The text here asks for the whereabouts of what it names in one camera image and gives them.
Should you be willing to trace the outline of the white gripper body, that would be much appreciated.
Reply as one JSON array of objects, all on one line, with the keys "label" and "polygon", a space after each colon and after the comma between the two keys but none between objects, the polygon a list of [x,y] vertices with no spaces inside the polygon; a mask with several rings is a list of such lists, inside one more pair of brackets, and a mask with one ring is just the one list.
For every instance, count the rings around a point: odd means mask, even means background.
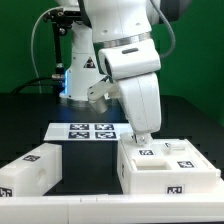
[{"label": "white gripper body", "polygon": [[154,133],[161,127],[161,106],[158,79],[155,73],[117,82],[120,103],[133,129],[139,134]]}]

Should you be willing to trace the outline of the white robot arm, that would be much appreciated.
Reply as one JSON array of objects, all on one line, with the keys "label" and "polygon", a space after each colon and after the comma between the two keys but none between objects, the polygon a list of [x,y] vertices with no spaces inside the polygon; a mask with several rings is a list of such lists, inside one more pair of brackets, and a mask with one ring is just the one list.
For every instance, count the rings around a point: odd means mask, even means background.
[{"label": "white robot arm", "polygon": [[161,106],[156,72],[161,60],[176,45],[168,30],[170,48],[159,53],[151,36],[152,26],[169,26],[183,16],[192,0],[56,0],[64,11],[81,14],[92,30],[92,44],[99,72],[105,79],[88,89],[95,111],[107,110],[107,95],[119,100],[131,125],[134,142],[143,145],[160,130]]}]

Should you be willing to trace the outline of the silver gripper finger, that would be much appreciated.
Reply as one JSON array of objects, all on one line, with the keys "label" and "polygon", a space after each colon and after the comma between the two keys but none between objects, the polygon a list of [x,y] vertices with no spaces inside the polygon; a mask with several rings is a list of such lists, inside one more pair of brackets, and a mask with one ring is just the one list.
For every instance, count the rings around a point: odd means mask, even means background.
[{"label": "silver gripper finger", "polygon": [[134,141],[138,145],[146,145],[146,144],[151,144],[153,141],[153,138],[150,133],[147,134],[134,134],[133,135]]}]

